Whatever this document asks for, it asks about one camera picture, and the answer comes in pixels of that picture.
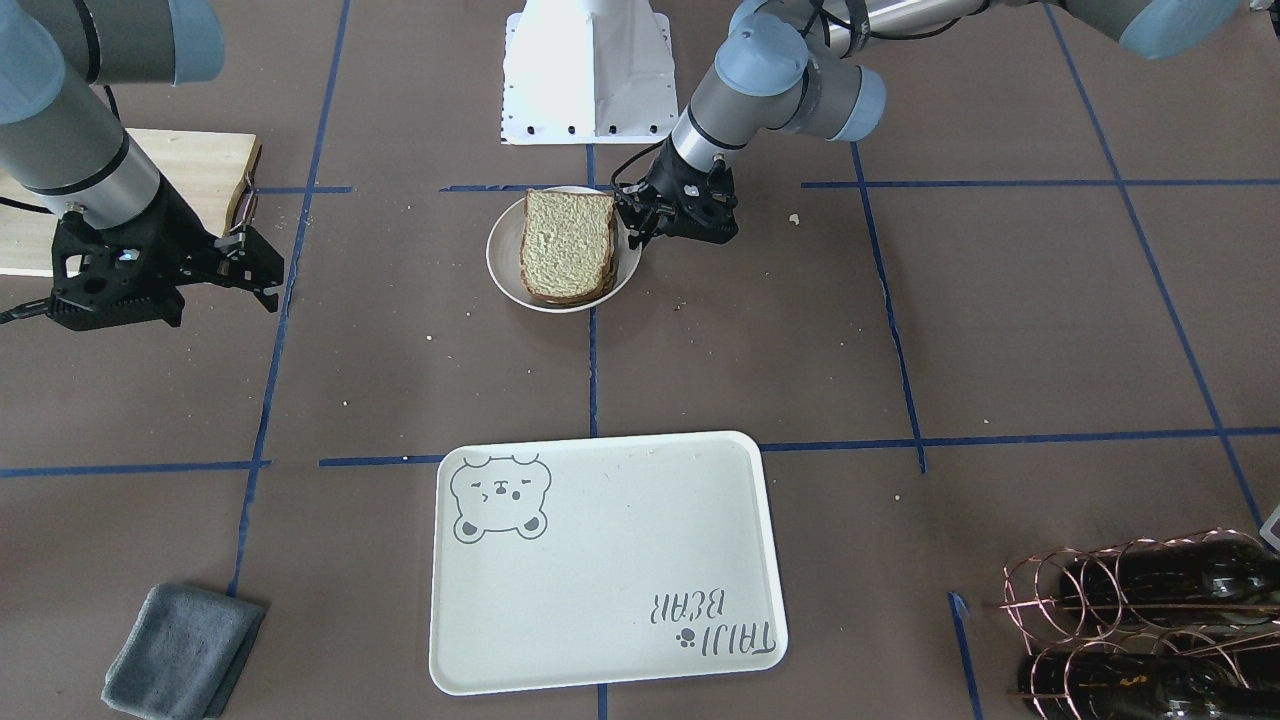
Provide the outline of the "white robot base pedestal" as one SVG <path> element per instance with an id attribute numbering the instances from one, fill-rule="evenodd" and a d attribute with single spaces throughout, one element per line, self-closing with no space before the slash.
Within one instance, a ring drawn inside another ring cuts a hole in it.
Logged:
<path id="1" fill-rule="evenodd" d="M 678 117 L 669 18 L 649 1 L 527 1 L 503 73 L 507 145 L 649 145 Z"/>

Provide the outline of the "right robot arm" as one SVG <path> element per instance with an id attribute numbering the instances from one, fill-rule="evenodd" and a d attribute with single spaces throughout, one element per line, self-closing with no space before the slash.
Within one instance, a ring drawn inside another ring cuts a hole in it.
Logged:
<path id="1" fill-rule="evenodd" d="M 225 60 L 207 1 L 5 1 L 3 169 L 54 217 L 52 287 L 3 313 L 72 331 L 178 327 L 186 284 L 250 292 L 279 307 L 282 255 L 251 225 L 210 233 L 128 133 L 113 83 L 215 79 Z"/>

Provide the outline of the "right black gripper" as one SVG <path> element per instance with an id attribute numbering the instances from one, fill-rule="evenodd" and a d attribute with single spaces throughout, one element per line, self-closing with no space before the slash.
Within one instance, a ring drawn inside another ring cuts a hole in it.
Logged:
<path id="1" fill-rule="evenodd" d="M 52 238 L 52 290 L 45 315 L 70 331 L 146 322 L 180 327 L 186 284 L 251 292 L 278 313 L 284 259 L 247 222 L 210 233 L 192 206 L 163 184 L 133 219 L 97 229 L 83 211 L 67 211 Z"/>

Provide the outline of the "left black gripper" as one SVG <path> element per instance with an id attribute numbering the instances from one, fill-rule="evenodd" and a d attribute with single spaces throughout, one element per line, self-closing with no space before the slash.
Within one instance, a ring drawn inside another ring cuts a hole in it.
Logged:
<path id="1" fill-rule="evenodd" d="M 636 160 L 654 151 L 657 159 L 641 179 L 620 181 Z M 739 232 L 733 215 L 739 200 L 724 159 L 714 156 L 709 170 L 699 170 L 668 138 L 618 167 L 612 174 L 612 193 L 631 250 L 643 251 L 658 236 L 728 243 Z"/>

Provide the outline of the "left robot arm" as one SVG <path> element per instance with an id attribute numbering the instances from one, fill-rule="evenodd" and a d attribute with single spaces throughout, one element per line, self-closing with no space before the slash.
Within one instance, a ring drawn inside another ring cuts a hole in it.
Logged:
<path id="1" fill-rule="evenodd" d="M 883 79 L 865 47 L 932 38 L 987 1 L 744 1 L 724 41 L 632 183 L 611 178 L 631 249 L 658 236 L 727 243 L 739 231 L 732 168 L 762 131 L 856 142 L 881 122 Z"/>

